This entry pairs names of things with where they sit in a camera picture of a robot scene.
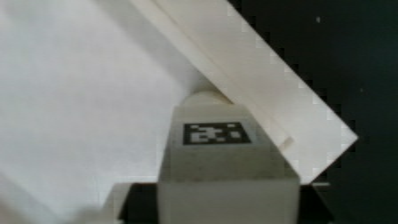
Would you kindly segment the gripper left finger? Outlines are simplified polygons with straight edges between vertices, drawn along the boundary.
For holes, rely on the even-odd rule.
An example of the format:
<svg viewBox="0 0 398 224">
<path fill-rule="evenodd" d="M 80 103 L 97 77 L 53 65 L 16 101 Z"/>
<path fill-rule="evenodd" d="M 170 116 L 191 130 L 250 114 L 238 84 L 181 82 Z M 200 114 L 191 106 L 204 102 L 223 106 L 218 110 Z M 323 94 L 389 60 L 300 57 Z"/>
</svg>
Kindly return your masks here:
<svg viewBox="0 0 398 224">
<path fill-rule="evenodd" d="M 101 208 L 101 224 L 160 224 L 154 183 L 113 184 Z"/>
</svg>

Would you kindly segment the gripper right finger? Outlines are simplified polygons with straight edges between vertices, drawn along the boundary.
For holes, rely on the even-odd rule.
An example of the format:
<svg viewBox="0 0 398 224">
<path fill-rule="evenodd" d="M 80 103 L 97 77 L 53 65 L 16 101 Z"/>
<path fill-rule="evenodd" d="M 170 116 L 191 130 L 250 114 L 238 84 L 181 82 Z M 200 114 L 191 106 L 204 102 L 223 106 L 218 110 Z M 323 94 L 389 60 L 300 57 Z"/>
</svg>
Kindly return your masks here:
<svg viewBox="0 0 398 224">
<path fill-rule="evenodd" d="M 311 185 L 300 186 L 296 224 L 334 224 L 334 216 Z"/>
</svg>

